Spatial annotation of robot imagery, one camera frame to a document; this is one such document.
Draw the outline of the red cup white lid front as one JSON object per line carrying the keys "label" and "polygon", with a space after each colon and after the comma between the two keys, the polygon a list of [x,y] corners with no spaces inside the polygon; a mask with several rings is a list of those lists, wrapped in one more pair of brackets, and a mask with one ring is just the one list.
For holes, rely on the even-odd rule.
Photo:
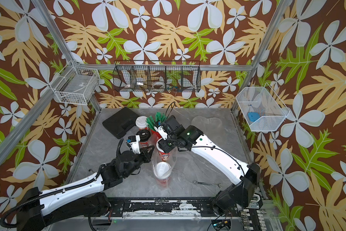
{"label": "red cup white lid front", "polygon": [[167,187],[172,173],[171,165],[167,162],[159,162],[154,166],[153,172],[157,183],[162,187]]}

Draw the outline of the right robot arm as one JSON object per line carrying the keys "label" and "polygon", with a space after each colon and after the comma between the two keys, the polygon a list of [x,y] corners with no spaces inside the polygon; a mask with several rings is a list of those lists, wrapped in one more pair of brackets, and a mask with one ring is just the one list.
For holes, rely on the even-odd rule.
{"label": "right robot arm", "polygon": [[217,215],[225,213],[232,207],[240,205],[247,208],[260,182],[261,169],[258,164],[247,164],[228,154],[212,142],[203,131],[190,125],[184,128],[175,116],[154,126],[162,137],[158,146],[168,153],[174,148],[191,151],[206,159],[217,167],[232,183],[227,189],[220,191],[212,201]]}

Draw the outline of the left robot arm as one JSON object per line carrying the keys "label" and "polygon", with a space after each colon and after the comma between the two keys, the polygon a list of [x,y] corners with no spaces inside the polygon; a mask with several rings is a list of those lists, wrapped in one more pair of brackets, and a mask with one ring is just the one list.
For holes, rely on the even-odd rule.
{"label": "left robot arm", "polygon": [[41,231],[48,225],[84,214],[102,215],[110,204],[104,191],[113,188],[149,163],[155,147],[148,146],[138,154],[117,151],[115,159],[102,164],[96,173],[62,187],[39,191],[34,188],[25,194],[20,204],[0,218],[4,228],[18,231]]}

